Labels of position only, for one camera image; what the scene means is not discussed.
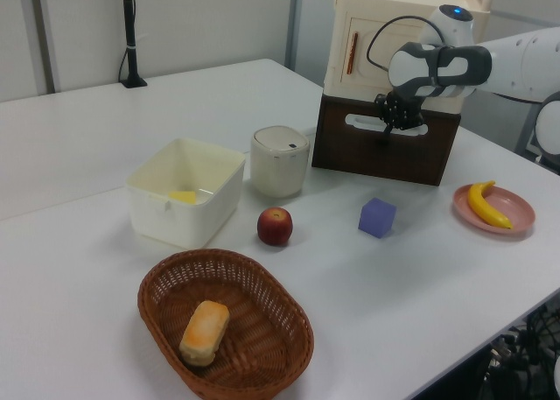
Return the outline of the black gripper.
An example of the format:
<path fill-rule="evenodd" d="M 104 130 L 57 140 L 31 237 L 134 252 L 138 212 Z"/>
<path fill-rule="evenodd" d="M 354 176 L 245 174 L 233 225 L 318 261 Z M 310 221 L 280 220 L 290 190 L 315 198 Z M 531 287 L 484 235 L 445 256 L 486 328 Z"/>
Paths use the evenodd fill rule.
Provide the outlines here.
<path fill-rule="evenodd" d="M 394 93 L 378 94 L 374 99 L 374 105 L 378 114 L 386 124 L 379 145 L 388 146 L 392 142 L 392 132 L 397 130 L 427 131 L 422 115 L 423 97 L 404 98 Z"/>

